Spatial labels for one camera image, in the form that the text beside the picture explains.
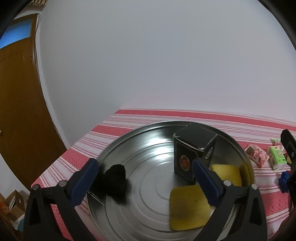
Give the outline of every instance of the metal screw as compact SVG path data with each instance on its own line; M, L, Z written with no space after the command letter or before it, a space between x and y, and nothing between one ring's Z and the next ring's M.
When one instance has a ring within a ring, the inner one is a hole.
M223 181L223 184L224 184L226 187L229 187L232 183L231 183L231 181L229 181L229 180L224 180L224 181Z
M59 182L60 187L64 187L66 185L67 185L67 181L65 181L65 180Z
M37 190L39 187L40 187L40 186L39 186L38 184L35 184L35 185L32 187L32 189L33 189L33 190Z
M253 183L253 184L251 185L251 187L252 187L254 190L257 190L257 189L258 189L258 186L257 186L255 183Z

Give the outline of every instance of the wooden door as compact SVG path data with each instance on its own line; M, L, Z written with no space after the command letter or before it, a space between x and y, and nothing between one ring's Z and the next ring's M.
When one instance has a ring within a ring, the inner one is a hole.
M39 82L37 14L18 18L11 26L30 19L30 36L0 49L0 153L29 190L33 181L66 151Z

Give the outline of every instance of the blue toy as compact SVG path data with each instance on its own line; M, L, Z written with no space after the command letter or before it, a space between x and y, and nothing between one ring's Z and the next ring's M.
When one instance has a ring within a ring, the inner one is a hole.
M289 177L290 177L290 174L288 171L281 173L281 178L279 178L279 189L281 190L282 193L289 192L289 189L287 186L287 180Z

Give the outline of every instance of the round metal tray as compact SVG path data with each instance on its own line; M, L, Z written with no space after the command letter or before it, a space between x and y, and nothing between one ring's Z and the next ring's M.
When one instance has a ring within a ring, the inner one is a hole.
M114 164L126 169L130 190L126 203L118 204L110 197L90 194L87 202L100 232L112 241L193 240L201 229L176 232L169 226L169 196L174 187L187 185L174 173L173 134L188 125L185 121L166 121L135 129L112 142L98 157L107 170ZM251 183L254 172L240 145L226 133L200 124L218 134L211 164L246 164ZM225 238L234 221L234 206L219 239Z

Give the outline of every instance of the red striped bedspread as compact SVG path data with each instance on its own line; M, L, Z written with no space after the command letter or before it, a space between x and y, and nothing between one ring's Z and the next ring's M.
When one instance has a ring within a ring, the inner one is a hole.
M271 145L270 138L279 138L283 129L289 129L296 136L296 123L280 119L185 110L119 110L61 155L33 185L38 183L41 187L51 187L56 186L61 180L69 180L90 157L97 158L121 135L147 124L172 120L195 121L216 127L232 136L243 148L255 143L267 150ZM289 166L276 171L271 169L269 162L263 168L258 168L255 163L253 166L255 180L264 202L268 236L271 237L289 213L288 194L281 193L278 187L281 172L288 170ZM64 237L73 240L57 207L53 205L52 209ZM75 209L93 236L97 240L105 240L91 218L86 198Z

